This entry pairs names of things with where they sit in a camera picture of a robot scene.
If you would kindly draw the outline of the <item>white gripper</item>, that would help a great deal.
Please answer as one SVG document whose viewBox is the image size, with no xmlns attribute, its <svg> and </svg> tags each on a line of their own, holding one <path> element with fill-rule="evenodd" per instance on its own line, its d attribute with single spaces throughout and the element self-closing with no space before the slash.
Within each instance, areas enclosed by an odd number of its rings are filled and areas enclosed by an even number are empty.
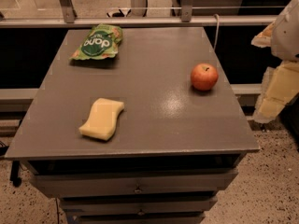
<svg viewBox="0 0 299 224">
<path fill-rule="evenodd" d="M 263 74 L 253 120 L 268 123 L 299 93 L 299 0 L 291 0 L 275 23 L 254 36 L 251 44 L 258 48 L 271 46 L 274 56 L 288 60 L 277 68 L 267 67 Z"/>
</svg>

